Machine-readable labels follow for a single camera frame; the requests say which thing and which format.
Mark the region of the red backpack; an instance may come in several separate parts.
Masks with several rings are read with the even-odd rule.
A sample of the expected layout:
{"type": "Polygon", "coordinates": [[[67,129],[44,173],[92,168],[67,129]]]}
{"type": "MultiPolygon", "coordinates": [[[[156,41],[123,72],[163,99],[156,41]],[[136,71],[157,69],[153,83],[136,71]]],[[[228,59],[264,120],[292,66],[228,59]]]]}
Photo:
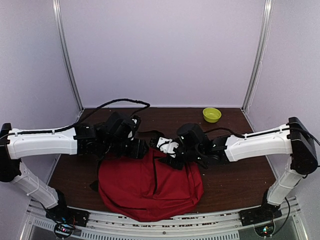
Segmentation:
{"type": "Polygon", "coordinates": [[[150,147],[142,159],[109,154],[97,165],[91,188],[112,212],[138,222],[156,222],[193,211],[204,194],[198,165],[182,170],[161,163],[166,155],[150,147]]]}

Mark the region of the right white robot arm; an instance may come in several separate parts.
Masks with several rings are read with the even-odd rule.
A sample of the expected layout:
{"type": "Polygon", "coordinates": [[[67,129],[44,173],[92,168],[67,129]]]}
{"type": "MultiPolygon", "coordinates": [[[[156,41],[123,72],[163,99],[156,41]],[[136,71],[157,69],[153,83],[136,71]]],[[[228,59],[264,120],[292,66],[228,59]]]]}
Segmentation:
{"type": "Polygon", "coordinates": [[[155,148],[166,156],[162,162],[180,170],[187,162],[222,165],[243,159],[268,155],[288,155],[290,160],[283,175],[265,191],[261,206],[255,208],[259,220],[268,220],[301,179],[315,172],[318,158],[315,144],[319,141],[297,117],[279,127],[238,134],[224,128],[229,134],[214,139],[195,123],[186,123],[177,130],[177,138],[163,136],[155,140],[155,148]]]}

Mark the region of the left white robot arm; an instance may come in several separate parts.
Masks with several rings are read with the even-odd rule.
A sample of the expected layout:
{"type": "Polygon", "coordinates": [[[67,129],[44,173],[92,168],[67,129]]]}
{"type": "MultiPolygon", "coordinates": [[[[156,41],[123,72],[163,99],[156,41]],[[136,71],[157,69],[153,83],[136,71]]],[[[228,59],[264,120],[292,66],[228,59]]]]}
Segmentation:
{"type": "Polygon", "coordinates": [[[41,130],[20,130],[10,123],[0,131],[0,180],[11,183],[39,201],[61,222],[72,218],[64,194],[39,180],[22,162],[22,158],[43,155],[95,155],[142,159],[149,147],[145,140],[135,138],[141,123],[137,115],[114,112],[102,123],[73,125],[41,130]]]}

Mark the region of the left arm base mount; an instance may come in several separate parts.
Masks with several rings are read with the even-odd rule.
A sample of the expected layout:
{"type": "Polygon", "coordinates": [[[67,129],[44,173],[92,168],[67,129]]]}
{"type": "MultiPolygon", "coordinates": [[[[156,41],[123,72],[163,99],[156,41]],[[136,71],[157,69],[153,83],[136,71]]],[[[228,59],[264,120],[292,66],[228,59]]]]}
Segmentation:
{"type": "Polygon", "coordinates": [[[86,210],[70,208],[67,206],[65,195],[57,191],[57,206],[53,208],[43,208],[46,217],[55,222],[53,233],[59,239],[70,237],[76,230],[76,227],[86,227],[90,213],[86,210]]]}

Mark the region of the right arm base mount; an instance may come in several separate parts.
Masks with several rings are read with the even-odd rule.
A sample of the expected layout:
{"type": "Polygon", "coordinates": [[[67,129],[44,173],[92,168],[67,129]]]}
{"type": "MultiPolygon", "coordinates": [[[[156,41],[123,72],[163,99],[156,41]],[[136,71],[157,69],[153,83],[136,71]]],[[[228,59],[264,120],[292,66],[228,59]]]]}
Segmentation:
{"type": "Polygon", "coordinates": [[[280,210],[280,205],[272,205],[267,202],[267,195],[268,190],[264,192],[260,206],[241,210],[239,212],[242,226],[258,225],[254,226],[254,231],[259,237],[264,239],[272,238],[280,232],[286,225],[291,213],[290,203],[287,197],[285,197],[284,199],[288,206],[288,212],[282,225],[276,228],[275,219],[281,217],[282,212],[280,210]]]}

